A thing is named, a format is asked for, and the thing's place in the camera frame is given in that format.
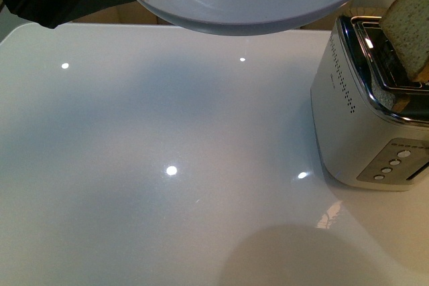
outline toast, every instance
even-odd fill
[[[380,27],[413,82],[429,81],[429,0],[396,0]]]

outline chrome trim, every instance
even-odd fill
[[[385,119],[386,121],[399,123],[401,125],[411,125],[417,127],[429,127],[429,121],[404,117],[398,115],[390,109],[387,109],[382,105],[381,102],[374,95],[371,82],[373,79],[376,79],[374,66],[375,62],[371,59],[370,54],[367,52],[363,40],[359,37],[358,33],[353,27],[354,21],[356,20],[366,20],[368,22],[380,20],[380,17],[372,16],[354,16],[354,17],[345,17],[341,16],[336,20],[334,31],[339,35],[340,43],[342,44],[343,50],[345,51],[348,61],[351,63],[351,68],[353,69],[353,78],[355,79],[359,93],[369,106],[373,107],[374,113]],[[363,56],[364,61],[358,60],[358,56]]]

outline stainless steel toaster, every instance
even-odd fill
[[[319,152],[337,180],[408,190],[429,175],[429,84],[410,82],[379,17],[339,17],[311,87]]]

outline white countertop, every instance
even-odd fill
[[[329,35],[16,29],[0,284],[428,285],[429,180],[359,190],[320,164],[310,86]]]

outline toaster vent hole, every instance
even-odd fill
[[[340,65],[340,62],[338,59],[338,54],[336,53],[336,48],[334,45],[334,40],[332,38],[332,35],[329,38],[329,44],[330,44],[330,48],[332,51],[332,58],[334,60],[336,77],[338,78],[338,81],[340,82],[341,90],[344,94],[344,99],[347,103],[347,106],[350,108],[350,113],[353,114],[356,110],[356,106],[353,104],[353,99],[351,98],[350,92],[347,89],[347,83],[345,82],[345,78],[343,76],[343,70],[341,69],[341,65]]]

